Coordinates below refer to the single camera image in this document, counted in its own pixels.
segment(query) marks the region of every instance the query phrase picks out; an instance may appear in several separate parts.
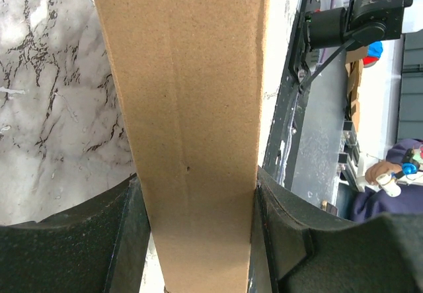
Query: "white object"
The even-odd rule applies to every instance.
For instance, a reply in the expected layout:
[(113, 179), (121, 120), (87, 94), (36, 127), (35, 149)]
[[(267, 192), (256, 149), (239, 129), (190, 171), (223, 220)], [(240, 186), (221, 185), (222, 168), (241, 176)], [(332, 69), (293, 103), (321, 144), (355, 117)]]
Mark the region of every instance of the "white object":
[(413, 0), (410, 7), (404, 9), (403, 34), (423, 30), (423, 17), (419, 14), (423, 9), (423, 0)]
[(390, 174), (382, 174), (376, 178), (376, 181), (379, 183), (379, 186), (383, 188), (383, 190), (388, 194), (388, 196), (398, 197), (400, 195), (401, 188), (395, 182), (395, 178)]

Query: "black cable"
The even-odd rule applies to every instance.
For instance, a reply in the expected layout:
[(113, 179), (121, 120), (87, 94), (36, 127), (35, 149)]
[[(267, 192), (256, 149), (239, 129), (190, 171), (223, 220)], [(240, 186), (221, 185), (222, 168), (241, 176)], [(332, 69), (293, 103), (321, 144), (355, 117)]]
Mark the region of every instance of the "black cable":
[(318, 75), (322, 73), (322, 71), (343, 51), (346, 50), (348, 47), (350, 47), (354, 43), (354, 40), (348, 40), (346, 41), (342, 46), (340, 46), (337, 50), (333, 52), (332, 55), (329, 56), (325, 62), (320, 65), (313, 74), (303, 79), (303, 81), (299, 84), (299, 91), (300, 93), (303, 93), (304, 90), (307, 90), (311, 87), (311, 83), (313, 80), (316, 79)]

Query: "cardboard box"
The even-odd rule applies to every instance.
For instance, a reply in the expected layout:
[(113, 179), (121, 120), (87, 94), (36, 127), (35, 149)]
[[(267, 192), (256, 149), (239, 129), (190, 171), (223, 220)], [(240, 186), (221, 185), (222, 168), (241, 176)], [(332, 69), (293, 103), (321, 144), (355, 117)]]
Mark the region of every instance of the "cardboard box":
[(358, 99), (358, 89), (362, 82), (362, 74), (364, 69), (363, 60), (358, 60), (350, 64), (350, 73), (347, 82), (347, 94), (351, 93), (351, 101)]
[(166, 287), (245, 293), (268, 0), (95, 0)]
[(351, 75), (351, 71), (352, 71), (352, 66), (353, 65), (354, 65), (354, 63), (346, 63), (345, 64), (346, 75), (348, 77)]
[(358, 60), (362, 60), (363, 58), (367, 57), (368, 52), (369, 52), (369, 46), (360, 47), (357, 50), (346, 52), (345, 63), (354, 63)]

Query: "blue object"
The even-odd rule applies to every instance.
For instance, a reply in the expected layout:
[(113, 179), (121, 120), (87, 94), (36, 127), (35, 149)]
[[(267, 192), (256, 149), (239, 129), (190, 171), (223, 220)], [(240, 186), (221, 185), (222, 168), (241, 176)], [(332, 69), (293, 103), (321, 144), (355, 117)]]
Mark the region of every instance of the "blue object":
[(404, 175), (416, 174), (418, 171), (417, 166), (411, 163), (404, 163), (403, 164), (403, 173)]
[(382, 42), (374, 42), (373, 44), (369, 45), (367, 56), (380, 58), (382, 56), (382, 53), (383, 53)]

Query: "red object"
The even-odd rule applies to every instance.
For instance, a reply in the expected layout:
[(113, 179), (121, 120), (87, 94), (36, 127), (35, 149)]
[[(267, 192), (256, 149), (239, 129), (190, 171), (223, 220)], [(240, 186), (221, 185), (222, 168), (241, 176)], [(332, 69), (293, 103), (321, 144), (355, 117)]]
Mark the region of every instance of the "red object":
[(365, 66), (367, 66), (367, 65), (369, 65), (371, 63), (377, 62), (378, 60), (379, 60), (379, 58), (377, 58), (377, 57), (370, 57), (370, 56), (368, 56), (368, 57), (365, 57), (363, 59), (363, 63), (364, 63)]

